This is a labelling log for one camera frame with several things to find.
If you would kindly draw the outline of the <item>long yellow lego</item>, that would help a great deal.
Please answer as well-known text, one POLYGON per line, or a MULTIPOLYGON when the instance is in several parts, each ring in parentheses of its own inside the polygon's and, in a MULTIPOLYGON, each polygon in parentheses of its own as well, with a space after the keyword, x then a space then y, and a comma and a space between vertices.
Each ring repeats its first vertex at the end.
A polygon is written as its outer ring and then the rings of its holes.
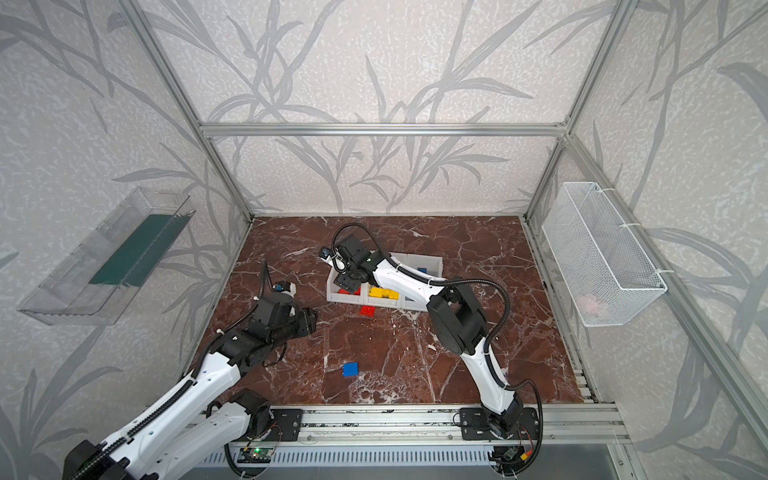
POLYGON ((380 287, 370 287, 369 288, 369 296, 371 298, 379 298, 379 299, 388 299, 388 300, 398 300, 399 299, 399 293, 391 290, 391 289, 385 289, 380 287))

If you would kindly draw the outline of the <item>long red lego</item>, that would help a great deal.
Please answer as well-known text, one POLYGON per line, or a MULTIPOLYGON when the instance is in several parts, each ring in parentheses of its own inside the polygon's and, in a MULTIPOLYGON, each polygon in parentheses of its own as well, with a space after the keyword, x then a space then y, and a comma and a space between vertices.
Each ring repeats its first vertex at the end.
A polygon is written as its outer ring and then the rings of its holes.
POLYGON ((361 294, 361 288, 362 288, 362 287, 358 287, 358 289, 357 289, 357 290, 355 290, 354 292, 350 292, 350 291, 347 291, 347 290, 345 290, 345 289, 340 289, 340 290, 338 291, 338 294, 339 294, 339 295, 346 295, 346 296, 354 296, 354 297, 359 297, 359 296, 360 296, 360 294, 361 294))

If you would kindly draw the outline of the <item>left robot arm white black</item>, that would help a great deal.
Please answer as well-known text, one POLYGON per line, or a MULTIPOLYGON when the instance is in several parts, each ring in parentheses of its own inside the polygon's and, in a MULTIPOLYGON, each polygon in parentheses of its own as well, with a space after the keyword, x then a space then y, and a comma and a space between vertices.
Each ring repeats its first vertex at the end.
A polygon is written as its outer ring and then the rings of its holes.
POLYGON ((318 314, 292 295, 268 292, 216 334, 174 387, 102 442, 83 441, 66 456, 66 479, 178 479, 215 449, 271 433, 267 399, 242 390, 202 422, 195 418, 289 341, 313 334, 318 314))

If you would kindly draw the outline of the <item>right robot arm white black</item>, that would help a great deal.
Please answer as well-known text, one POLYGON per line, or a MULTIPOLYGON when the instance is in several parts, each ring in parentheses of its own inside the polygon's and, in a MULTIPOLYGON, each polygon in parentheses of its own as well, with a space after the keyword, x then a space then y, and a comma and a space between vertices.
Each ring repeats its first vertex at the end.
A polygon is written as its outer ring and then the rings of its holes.
POLYGON ((492 341, 511 316, 511 300, 502 285, 484 278, 444 279, 423 273, 397 260, 362 223, 349 222, 335 232, 331 245, 320 249, 319 258, 337 272, 340 286, 352 291, 363 283, 394 290, 426 308, 441 345, 458 355, 480 395, 488 428, 499 439, 508 439, 522 429, 526 410, 517 391, 533 390, 536 438, 543 429, 543 405, 538 388, 530 379, 509 384, 492 351, 492 341), (501 318, 490 327, 477 299, 474 285, 492 287, 504 302, 501 318))

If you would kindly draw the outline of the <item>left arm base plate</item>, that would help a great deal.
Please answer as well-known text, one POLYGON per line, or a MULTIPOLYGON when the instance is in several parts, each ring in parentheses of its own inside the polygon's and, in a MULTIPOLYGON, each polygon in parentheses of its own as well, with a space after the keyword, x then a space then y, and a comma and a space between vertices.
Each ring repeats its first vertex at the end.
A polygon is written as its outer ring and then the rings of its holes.
POLYGON ((300 408, 268 409, 257 413, 254 417, 254 431, 250 437, 255 441, 296 442, 303 413, 300 408))

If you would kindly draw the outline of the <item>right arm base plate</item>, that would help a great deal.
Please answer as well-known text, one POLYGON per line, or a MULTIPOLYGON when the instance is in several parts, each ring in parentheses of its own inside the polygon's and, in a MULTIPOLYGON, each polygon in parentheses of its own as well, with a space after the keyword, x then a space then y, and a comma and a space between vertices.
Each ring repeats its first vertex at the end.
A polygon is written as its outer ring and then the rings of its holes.
POLYGON ((460 427, 462 439, 465 441, 536 441, 540 437, 541 427, 538 411, 532 407, 524 407, 517 423, 507 428, 505 434, 495 431, 495 428, 491 426, 488 414, 479 407, 460 408, 456 424, 460 427))

